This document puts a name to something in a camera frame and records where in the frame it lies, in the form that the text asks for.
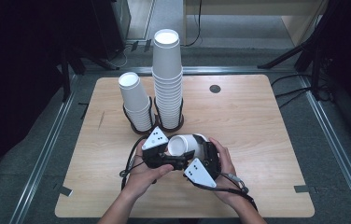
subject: wrist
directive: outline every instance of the wrist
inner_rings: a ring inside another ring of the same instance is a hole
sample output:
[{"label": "wrist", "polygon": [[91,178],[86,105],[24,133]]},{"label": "wrist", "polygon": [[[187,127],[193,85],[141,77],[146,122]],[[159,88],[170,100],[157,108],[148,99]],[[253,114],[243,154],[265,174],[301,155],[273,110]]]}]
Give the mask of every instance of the wrist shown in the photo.
[{"label": "wrist", "polygon": [[242,206],[244,207],[247,204],[250,204],[250,202],[240,195],[234,194],[228,198],[228,205],[233,209],[236,209],[238,207],[240,208]]},{"label": "wrist", "polygon": [[124,188],[120,192],[119,197],[127,203],[135,203],[139,198],[139,196],[135,194],[135,191],[129,190],[128,188]]}]

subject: wooden tabletop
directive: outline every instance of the wooden tabletop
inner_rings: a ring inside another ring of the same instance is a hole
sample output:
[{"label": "wooden tabletop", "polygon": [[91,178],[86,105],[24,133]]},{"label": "wooden tabletop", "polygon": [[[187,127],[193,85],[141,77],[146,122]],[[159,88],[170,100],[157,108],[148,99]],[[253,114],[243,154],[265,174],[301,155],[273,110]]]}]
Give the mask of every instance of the wooden tabletop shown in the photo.
[{"label": "wooden tabletop", "polygon": [[[153,78],[141,77],[154,97]],[[210,86],[219,85],[219,93]],[[311,217],[305,182],[269,80],[264,75],[184,76],[185,123],[176,133],[201,133],[228,147],[237,175],[263,217]],[[59,196],[58,217],[100,217],[120,192],[119,172],[141,135],[122,111],[118,78],[97,81]],[[198,189],[173,171],[152,185],[131,217],[237,217],[213,192]]]}]

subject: finger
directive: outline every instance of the finger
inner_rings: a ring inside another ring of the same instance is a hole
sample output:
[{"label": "finger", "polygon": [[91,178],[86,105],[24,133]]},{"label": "finger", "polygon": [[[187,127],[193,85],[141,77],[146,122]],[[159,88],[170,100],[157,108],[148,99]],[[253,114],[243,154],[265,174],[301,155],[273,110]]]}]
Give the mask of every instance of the finger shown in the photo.
[{"label": "finger", "polygon": [[140,143],[138,143],[137,148],[135,149],[135,155],[136,156],[140,156],[140,157],[143,156],[143,149],[142,149],[142,147],[143,147],[143,145],[144,145],[144,143],[146,141],[147,141],[146,139],[143,139]]},{"label": "finger", "polygon": [[169,174],[174,167],[171,164],[165,164],[156,169],[152,169],[150,173],[151,180],[160,179],[162,176]]},{"label": "finger", "polygon": [[223,173],[230,173],[233,172],[233,164],[231,160],[231,154],[227,147],[223,147],[219,141],[214,138],[209,138],[210,142],[216,146],[218,154],[219,154],[219,161],[221,162],[221,171]]},{"label": "finger", "polygon": [[230,160],[231,159],[231,155],[228,152],[228,149],[226,147],[223,147],[220,142],[212,137],[208,138],[210,140],[210,142],[212,142],[214,144],[214,146],[216,146],[219,157],[226,159],[226,160]]}]

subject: stack of paper cups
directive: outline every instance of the stack of paper cups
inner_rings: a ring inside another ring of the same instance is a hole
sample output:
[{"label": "stack of paper cups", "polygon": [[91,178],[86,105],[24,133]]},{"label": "stack of paper cups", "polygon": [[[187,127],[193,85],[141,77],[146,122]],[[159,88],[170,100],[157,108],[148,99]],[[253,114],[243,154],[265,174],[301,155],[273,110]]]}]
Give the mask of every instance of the stack of paper cups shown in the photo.
[{"label": "stack of paper cups", "polygon": [[178,33],[160,30],[154,36],[152,76],[155,81],[155,103],[161,126],[177,128],[181,121],[182,65]]},{"label": "stack of paper cups", "polygon": [[149,131],[155,123],[155,114],[140,77],[128,72],[119,77],[123,107],[129,121],[138,132]]}]

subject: black stand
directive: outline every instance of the black stand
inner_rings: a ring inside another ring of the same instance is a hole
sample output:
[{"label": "black stand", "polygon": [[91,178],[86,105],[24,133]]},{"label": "black stand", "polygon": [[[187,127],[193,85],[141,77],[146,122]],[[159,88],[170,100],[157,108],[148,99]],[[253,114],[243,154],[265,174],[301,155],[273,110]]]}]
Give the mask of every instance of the black stand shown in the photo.
[{"label": "black stand", "polygon": [[68,70],[68,64],[73,68],[74,72],[78,75],[84,75],[86,71],[85,65],[80,60],[79,57],[84,57],[93,63],[103,67],[105,70],[116,70],[117,68],[112,68],[109,64],[102,62],[101,60],[91,56],[88,52],[79,48],[68,48],[63,47],[62,49],[62,74],[63,74],[63,102],[65,102],[71,94],[70,86],[70,73]]},{"label": "black stand", "polygon": [[263,65],[258,65],[257,67],[261,69],[271,69],[286,59],[301,52],[300,57],[294,64],[294,68],[297,72],[304,72],[310,63],[313,62],[311,92],[315,96],[316,100],[319,100],[318,80],[320,75],[321,52],[323,49],[323,43],[327,37],[327,34],[325,32],[327,27],[334,25],[336,22],[332,16],[337,6],[339,6],[339,3],[340,0],[329,0],[326,12],[324,13],[313,33],[305,42],[301,43],[298,47],[289,50],[273,61]]},{"label": "black stand", "polygon": [[161,121],[161,111],[156,105],[156,98],[154,99],[154,104],[156,107],[156,111],[158,112],[158,117],[159,117],[159,123],[160,123],[160,128],[164,130],[167,133],[174,133],[182,128],[184,125],[184,115],[182,115],[182,106],[184,105],[184,99],[181,101],[181,106],[179,107],[179,117],[178,117],[178,125],[174,129],[167,129],[163,127],[163,122]]},{"label": "black stand", "polygon": [[[151,111],[151,108],[152,108],[152,98],[149,96],[149,114],[150,114],[150,111]],[[123,104],[123,113],[125,114],[127,120],[130,122],[130,125],[132,127],[132,130],[133,132],[137,133],[137,134],[150,134],[152,133],[152,131],[157,127],[159,126],[159,116],[158,115],[155,115],[155,120],[152,119],[151,116],[149,116],[149,122],[151,124],[151,127],[146,130],[146,131],[138,131],[135,126],[134,126],[134,123],[133,121],[129,118],[127,112],[126,112],[126,108],[125,108],[125,105]]]}]

